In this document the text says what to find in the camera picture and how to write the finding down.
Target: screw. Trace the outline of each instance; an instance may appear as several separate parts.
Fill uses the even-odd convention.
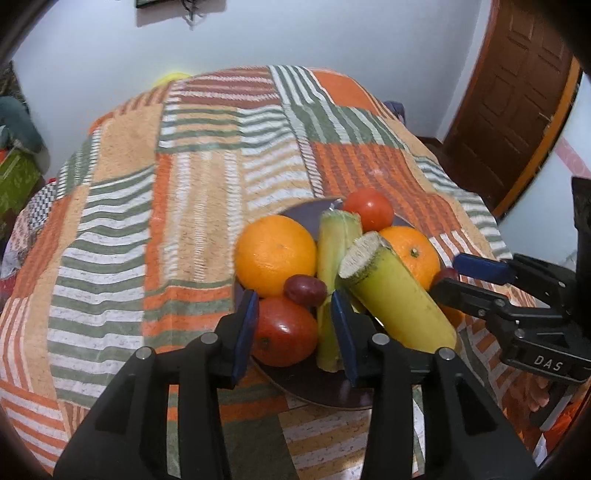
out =
[[[443,348],[440,348],[438,353],[439,353],[439,356],[441,358],[443,358],[444,360],[451,360],[456,356],[456,353],[451,348],[448,348],[446,346]]]
[[[205,345],[212,345],[216,343],[218,338],[219,337],[215,332],[206,332],[203,335],[201,335],[201,341],[205,343]]]
[[[374,333],[371,337],[371,341],[376,345],[386,345],[390,341],[390,337],[385,333]]]
[[[146,360],[150,355],[152,355],[152,349],[149,346],[138,348],[135,352],[135,356],[140,360]]]

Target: orange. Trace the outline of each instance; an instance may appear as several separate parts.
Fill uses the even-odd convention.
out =
[[[291,218],[269,215],[248,225],[236,243],[236,276],[261,297],[277,297],[292,275],[314,276],[316,244]]]
[[[429,239],[409,226],[389,226],[380,231],[406,268],[425,290],[441,270],[439,255]]]

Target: cable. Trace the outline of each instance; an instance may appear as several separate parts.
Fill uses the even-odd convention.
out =
[[[192,22],[193,18],[195,16],[195,10],[197,9],[197,2],[199,0],[180,0],[181,1],[181,5],[183,6],[183,8],[189,12],[189,19]]]

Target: green stalk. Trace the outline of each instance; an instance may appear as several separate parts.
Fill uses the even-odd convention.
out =
[[[318,238],[318,278],[328,289],[328,297],[317,310],[318,349],[316,364],[327,372],[341,370],[342,362],[335,328],[330,318],[330,296],[337,288],[339,265],[354,240],[363,233],[356,213],[325,210],[320,216]]]

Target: red tomato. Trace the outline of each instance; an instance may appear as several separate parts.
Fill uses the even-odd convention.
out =
[[[343,204],[343,210],[358,213],[364,232],[383,230],[392,225],[394,209],[388,199],[371,188],[355,190]]]
[[[304,307],[285,297],[259,303],[252,356],[270,367],[289,367],[308,358],[318,343],[318,325]]]

